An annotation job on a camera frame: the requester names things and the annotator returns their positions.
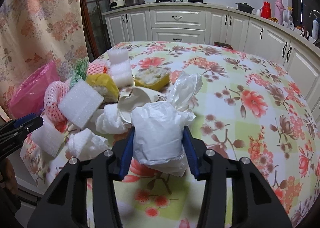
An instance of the floral curtain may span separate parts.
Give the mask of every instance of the floral curtain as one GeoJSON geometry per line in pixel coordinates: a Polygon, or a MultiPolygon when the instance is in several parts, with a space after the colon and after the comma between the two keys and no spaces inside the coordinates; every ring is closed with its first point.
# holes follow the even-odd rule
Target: floral curtain
{"type": "Polygon", "coordinates": [[[5,0],[0,8],[0,106],[17,87],[54,60],[64,81],[88,57],[79,0],[5,0]]]}

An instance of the blue gripper pad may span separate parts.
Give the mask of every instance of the blue gripper pad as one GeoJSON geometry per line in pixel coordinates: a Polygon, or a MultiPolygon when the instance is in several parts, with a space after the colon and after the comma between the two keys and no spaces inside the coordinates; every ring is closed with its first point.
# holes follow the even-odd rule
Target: blue gripper pad
{"type": "Polygon", "coordinates": [[[119,171],[119,177],[121,180],[124,179],[124,177],[129,172],[129,167],[131,164],[131,159],[133,156],[133,137],[134,137],[134,128],[132,128],[132,131],[129,133],[128,137],[128,143],[127,146],[124,149],[124,152],[121,157],[121,165],[120,165],[120,171],[119,171]]]}
{"type": "Polygon", "coordinates": [[[195,148],[193,147],[192,141],[193,137],[191,136],[190,130],[187,126],[184,127],[183,136],[182,136],[182,145],[186,153],[188,164],[190,167],[191,174],[198,179],[200,175],[198,158],[196,155],[195,148]]]}
{"type": "Polygon", "coordinates": [[[24,116],[20,119],[17,119],[16,122],[13,124],[14,128],[18,128],[19,126],[27,123],[30,120],[33,120],[34,118],[36,118],[36,115],[34,113],[30,113],[27,116],[24,116]]]}

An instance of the metal screw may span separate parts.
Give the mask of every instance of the metal screw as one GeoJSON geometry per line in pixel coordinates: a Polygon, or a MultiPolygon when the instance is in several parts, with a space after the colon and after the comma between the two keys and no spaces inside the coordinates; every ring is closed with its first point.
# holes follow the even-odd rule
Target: metal screw
{"type": "Polygon", "coordinates": [[[216,154],[214,150],[206,150],[205,153],[209,157],[212,157],[216,154]]]}
{"type": "Polygon", "coordinates": [[[113,151],[112,150],[107,150],[103,153],[106,157],[111,157],[113,155],[113,151]]]}
{"type": "Polygon", "coordinates": [[[76,164],[78,162],[78,159],[77,158],[70,158],[69,159],[69,164],[70,165],[74,165],[74,164],[76,164]]]}
{"type": "Polygon", "coordinates": [[[243,164],[249,164],[251,162],[250,158],[247,158],[247,157],[242,158],[241,161],[243,164]]]}

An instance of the table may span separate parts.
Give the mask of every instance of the table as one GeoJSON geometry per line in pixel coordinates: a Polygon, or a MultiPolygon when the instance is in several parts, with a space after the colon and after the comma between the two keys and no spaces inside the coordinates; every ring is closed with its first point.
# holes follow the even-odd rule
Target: table
{"type": "MultiPolygon", "coordinates": [[[[299,88],[279,65],[246,53],[209,45],[175,42],[126,42],[133,75],[149,66],[170,70],[168,93],[182,71],[200,73],[203,87],[190,103],[196,119],[195,138],[226,158],[249,157],[275,191],[293,226],[306,215],[319,194],[320,132],[299,88]]],[[[107,59],[103,54],[98,59],[107,59]]],[[[121,89],[128,93],[130,87],[121,89]]],[[[56,126],[78,132],[69,122],[56,126]]],[[[105,135],[109,145],[126,136],[105,135]]],[[[28,137],[21,157],[45,191],[71,157],[67,146],[56,158],[42,152],[28,137]]],[[[92,180],[88,180],[88,225],[94,227],[92,180]]],[[[121,220],[131,227],[195,227],[204,182],[187,170],[175,177],[132,160],[124,182],[115,183],[121,220]]],[[[228,180],[226,226],[231,224],[231,180],[228,180]]]]}

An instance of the red thermos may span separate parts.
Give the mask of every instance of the red thermos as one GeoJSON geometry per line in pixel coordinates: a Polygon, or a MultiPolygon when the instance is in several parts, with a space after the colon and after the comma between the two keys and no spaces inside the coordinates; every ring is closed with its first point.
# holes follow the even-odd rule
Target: red thermos
{"type": "Polygon", "coordinates": [[[264,18],[271,17],[271,5],[269,2],[264,2],[261,9],[261,16],[264,18]]]}

